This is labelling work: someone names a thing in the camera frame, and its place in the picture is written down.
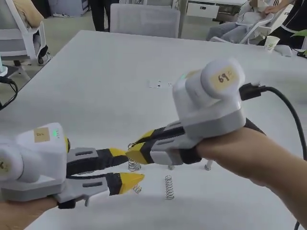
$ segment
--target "chair backrest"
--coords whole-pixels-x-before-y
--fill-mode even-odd
[[[180,11],[160,6],[112,4],[110,31],[178,38]]]
[[[24,55],[23,33],[27,28],[12,0],[0,0],[0,54],[3,57]]]
[[[245,44],[248,41],[248,38],[252,35],[253,32],[255,32],[255,30],[259,27],[259,26],[263,26],[268,24],[269,22],[271,22],[274,18],[274,14],[273,13],[269,13],[264,19],[260,20],[259,22],[255,23],[254,25],[252,25],[250,27],[250,29],[248,30],[248,32],[245,34],[244,38],[241,40],[241,42],[239,42],[240,44]]]

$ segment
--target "drawer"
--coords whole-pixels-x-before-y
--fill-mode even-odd
[[[218,11],[219,11],[219,6],[189,2],[187,16],[216,18]]]

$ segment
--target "power cord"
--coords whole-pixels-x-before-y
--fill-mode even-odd
[[[296,110],[294,109],[294,107],[292,106],[290,101],[286,98],[286,96],[283,95],[278,89],[276,89],[274,87],[260,86],[259,84],[253,85],[253,84],[249,83],[249,84],[243,85],[240,88],[240,95],[241,95],[242,101],[249,100],[249,99],[252,99],[252,98],[255,98],[255,97],[259,97],[259,96],[261,96],[261,93],[263,93],[263,92],[274,93],[289,108],[289,110],[290,110],[290,112],[291,112],[291,114],[292,114],[292,116],[295,120],[299,139],[301,141],[302,150],[303,150],[303,159],[307,161],[307,146],[306,146],[306,140],[305,140],[305,135],[304,135],[304,131],[303,131],[303,128],[302,128],[302,124],[301,124],[301,121],[300,121],[300,119],[297,115]],[[296,224],[295,224],[294,230],[298,230],[299,226],[300,226],[300,223],[297,221]]]
[[[0,78],[0,83],[8,84],[15,92],[15,95],[8,102],[6,102],[3,106],[0,106],[0,111],[1,111],[2,109],[6,108],[9,104],[11,104],[16,99],[18,95],[18,86],[12,79],[5,78],[5,77]]]

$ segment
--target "hand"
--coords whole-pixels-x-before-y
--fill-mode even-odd
[[[56,206],[57,202],[53,198],[0,203],[0,229],[24,230],[45,211]]]
[[[201,157],[261,186],[269,186],[271,175],[280,170],[277,166],[287,165],[292,157],[267,136],[249,128],[205,139],[197,151]]]
[[[265,8],[264,13],[269,14],[269,13],[277,13],[279,9],[276,6],[268,6]]]

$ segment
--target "black strap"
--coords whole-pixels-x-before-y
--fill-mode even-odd
[[[244,127],[256,130],[265,135],[265,133],[261,129],[259,129],[254,123],[252,123],[247,118]],[[183,163],[185,164],[194,164],[201,161],[201,157],[198,155],[196,147],[193,147],[191,149],[180,149],[179,153]]]

